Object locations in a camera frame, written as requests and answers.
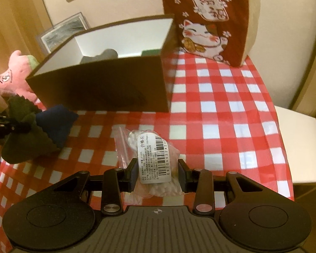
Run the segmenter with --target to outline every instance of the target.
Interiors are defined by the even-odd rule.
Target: red and white checkered tablecloth
[[[216,175],[237,171],[293,200],[292,179],[277,115],[252,61],[229,67],[180,53],[170,113],[78,111],[66,147],[34,161],[0,166],[0,252],[11,245],[2,217],[14,203],[80,170],[103,174],[117,166],[112,127],[155,130],[190,168]],[[100,206],[100,192],[91,205]],[[139,199],[143,205],[186,204],[194,194]]]

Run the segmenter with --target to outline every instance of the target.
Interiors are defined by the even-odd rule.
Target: cat paw
[[[219,61],[219,62],[223,61],[223,57],[221,55],[213,56],[213,59],[216,60],[216,61]]]
[[[228,44],[228,39],[226,37],[220,37],[221,40],[221,45],[227,45]]]

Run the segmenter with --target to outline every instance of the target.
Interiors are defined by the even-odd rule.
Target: open box
[[[108,48],[117,59],[80,64]],[[46,107],[168,112],[177,60],[173,15],[150,16],[71,36],[26,81]]]

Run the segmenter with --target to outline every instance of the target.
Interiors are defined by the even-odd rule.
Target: plastic bag
[[[116,127],[114,132],[117,156],[120,167],[122,168],[126,168],[133,158],[138,158],[137,139],[140,135],[144,133],[154,133],[159,136],[159,134],[154,131],[133,130],[130,132],[123,127]],[[183,194],[178,181],[178,158],[180,153],[172,144],[167,143],[167,145],[169,148],[171,181],[143,184],[140,180],[137,180],[134,192],[132,192],[133,194],[143,198],[150,198],[152,196],[179,196]]]

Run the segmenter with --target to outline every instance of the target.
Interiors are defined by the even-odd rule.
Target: navy blue cloth
[[[63,105],[56,105],[37,113],[36,124],[47,133],[58,148],[62,148],[77,118],[76,113],[66,109]]]

